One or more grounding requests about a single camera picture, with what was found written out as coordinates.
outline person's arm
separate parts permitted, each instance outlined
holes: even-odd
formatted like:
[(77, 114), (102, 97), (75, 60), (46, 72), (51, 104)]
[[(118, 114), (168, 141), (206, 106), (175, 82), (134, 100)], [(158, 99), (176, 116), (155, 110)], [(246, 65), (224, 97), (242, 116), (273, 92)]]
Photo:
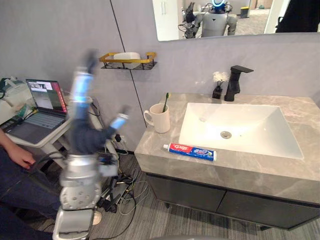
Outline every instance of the person's arm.
[(3, 146), (13, 162), (25, 169), (30, 169), (30, 165), (36, 162), (30, 152), (15, 144), (1, 129), (0, 145)]

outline gray wood floor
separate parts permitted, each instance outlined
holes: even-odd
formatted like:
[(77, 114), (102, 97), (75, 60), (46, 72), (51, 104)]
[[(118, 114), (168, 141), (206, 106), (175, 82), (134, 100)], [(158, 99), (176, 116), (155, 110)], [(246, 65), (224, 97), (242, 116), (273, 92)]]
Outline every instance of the gray wood floor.
[[(120, 158), (120, 168), (130, 174), (134, 168), (139, 168), (137, 160), (132, 155)], [(140, 171), (138, 180), (144, 180), (145, 176)], [(136, 184), (134, 195), (138, 195), (144, 186), (143, 183)], [(133, 207), (133, 202), (129, 201), (123, 207), (123, 212), (127, 212)], [(123, 216), (119, 212), (110, 213), (103, 209), (102, 221), (93, 226), (90, 239), (113, 237), (127, 226), (132, 214)], [(52, 223), (52, 220), (39, 222), (33, 227), (43, 230)], [(52, 232), (53, 226), (46, 231)], [(171, 205), (167, 209), (164, 204), (156, 200), (150, 192), (136, 207), (134, 219), (124, 234), (114, 238), (115, 240), (149, 240), (162, 236), (199, 235), (226, 238), (230, 240), (320, 240), (319, 219), (305, 224), (292, 231), (285, 231), (271, 228), (260, 231), (259, 226), (239, 220), (232, 220), (226, 217), (216, 216), (206, 212), (201, 212), (182, 206)]]

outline toothbrush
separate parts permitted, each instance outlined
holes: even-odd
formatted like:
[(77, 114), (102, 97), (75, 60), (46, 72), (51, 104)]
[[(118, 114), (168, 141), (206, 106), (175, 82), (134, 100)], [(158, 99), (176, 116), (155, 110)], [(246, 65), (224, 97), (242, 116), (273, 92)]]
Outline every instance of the toothbrush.
[(166, 111), (166, 105), (167, 105), (167, 100), (169, 98), (169, 93), (167, 92), (166, 95), (165, 95), (165, 102), (164, 102), (164, 106), (163, 106), (163, 109), (162, 109), (162, 112), (164, 113)]

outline gray wall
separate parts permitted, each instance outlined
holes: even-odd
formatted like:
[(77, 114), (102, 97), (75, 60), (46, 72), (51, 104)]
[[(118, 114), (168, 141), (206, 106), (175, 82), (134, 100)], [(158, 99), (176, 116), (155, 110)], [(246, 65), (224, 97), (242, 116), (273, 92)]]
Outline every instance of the gray wall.
[[(320, 106), (320, 35), (292, 33), (157, 40), (151, 0), (112, 0), (125, 50), (157, 52), (158, 64), (132, 75), (143, 110), (166, 92), (211, 94), (212, 73), (243, 65), (242, 94), (309, 96)], [(0, 0), (0, 74), (58, 80), (69, 89), (88, 48), (123, 52), (109, 0)], [(123, 129), (130, 150), (145, 130), (128, 70), (97, 70), (92, 95), (109, 120), (132, 107)]]
[[(132, 71), (144, 110), (166, 92), (212, 94), (212, 73), (229, 72), (233, 65), (254, 69), (240, 77), (242, 94), (309, 96), (320, 105), (318, 33), (159, 42), (152, 1), (112, 3), (126, 51), (157, 52), (158, 64), (151, 71)], [(122, 14), (124, 4), (130, 9), (126, 14)]]
[[(0, 0), (0, 76), (57, 80), (69, 91), (90, 48), (124, 51), (109, 0)], [(120, 133), (134, 150), (146, 126), (130, 72), (97, 69), (93, 84), (105, 122), (131, 106)]]

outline soap dish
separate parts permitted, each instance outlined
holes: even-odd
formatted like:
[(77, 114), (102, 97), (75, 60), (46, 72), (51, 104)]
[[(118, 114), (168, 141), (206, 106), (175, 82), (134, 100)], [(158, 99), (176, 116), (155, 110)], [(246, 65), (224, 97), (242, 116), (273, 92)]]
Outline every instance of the soap dish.
[(118, 54), (118, 52), (109, 52), (99, 58), (99, 61), (103, 63), (101, 69), (130, 69), (127, 68), (128, 64), (139, 63), (138, 66), (132, 68), (131, 70), (151, 70), (155, 65), (155, 57), (157, 54), (155, 52), (147, 52), (146, 59), (114, 59), (113, 56)]

